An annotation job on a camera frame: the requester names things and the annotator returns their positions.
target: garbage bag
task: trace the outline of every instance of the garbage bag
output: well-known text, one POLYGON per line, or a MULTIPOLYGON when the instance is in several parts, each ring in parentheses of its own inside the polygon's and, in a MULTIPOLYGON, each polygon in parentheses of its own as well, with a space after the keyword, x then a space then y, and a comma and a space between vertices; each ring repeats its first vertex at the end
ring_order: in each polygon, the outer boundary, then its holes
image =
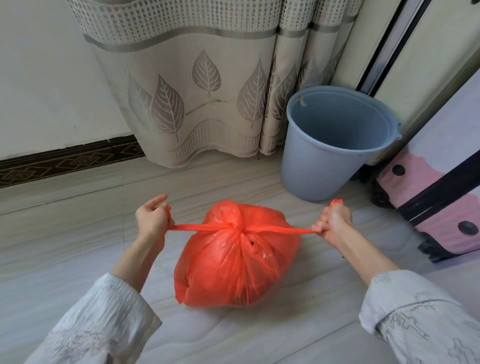
POLYGON ((202 225, 170 230, 197 231, 175 267, 175 298, 195 307, 250 306, 290 268, 301 244, 285 216, 266 207, 222 201, 202 225))

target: curtain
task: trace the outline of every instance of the curtain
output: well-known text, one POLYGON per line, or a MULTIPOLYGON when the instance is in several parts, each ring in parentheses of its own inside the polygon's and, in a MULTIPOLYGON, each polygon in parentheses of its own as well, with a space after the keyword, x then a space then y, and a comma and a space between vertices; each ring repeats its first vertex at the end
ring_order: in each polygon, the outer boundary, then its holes
POLYGON ((67 0, 146 156, 271 154, 326 85, 362 0, 67 0))

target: patterned baseboard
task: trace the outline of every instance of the patterned baseboard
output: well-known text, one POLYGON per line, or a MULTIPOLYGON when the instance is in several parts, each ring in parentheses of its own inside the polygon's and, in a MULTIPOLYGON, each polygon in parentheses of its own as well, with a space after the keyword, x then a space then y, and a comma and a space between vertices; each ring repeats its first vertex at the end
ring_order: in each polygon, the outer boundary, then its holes
POLYGON ((0 188, 104 166, 145 154, 133 135, 0 160, 0 188))

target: light blue bucket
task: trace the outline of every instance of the light blue bucket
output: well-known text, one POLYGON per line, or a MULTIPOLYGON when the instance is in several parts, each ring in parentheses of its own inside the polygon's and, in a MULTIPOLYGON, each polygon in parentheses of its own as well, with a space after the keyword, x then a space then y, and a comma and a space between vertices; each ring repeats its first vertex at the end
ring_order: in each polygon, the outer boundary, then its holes
POLYGON ((281 177, 306 201, 330 198, 375 153, 401 139, 398 119, 361 92, 317 86, 294 94, 281 177))

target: white shirt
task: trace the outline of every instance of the white shirt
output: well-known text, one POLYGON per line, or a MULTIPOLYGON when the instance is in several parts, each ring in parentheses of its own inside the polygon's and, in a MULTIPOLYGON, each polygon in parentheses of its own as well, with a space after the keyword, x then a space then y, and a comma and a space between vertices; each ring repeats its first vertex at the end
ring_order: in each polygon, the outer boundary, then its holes
MULTIPOLYGON (((372 279, 360 323, 387 340, 402 364, 480 364, 480 323, 447 292, 411 271, 372 279)), ((26 363, 135 363, 161 324, 137 291, 106 274, 26 363)))

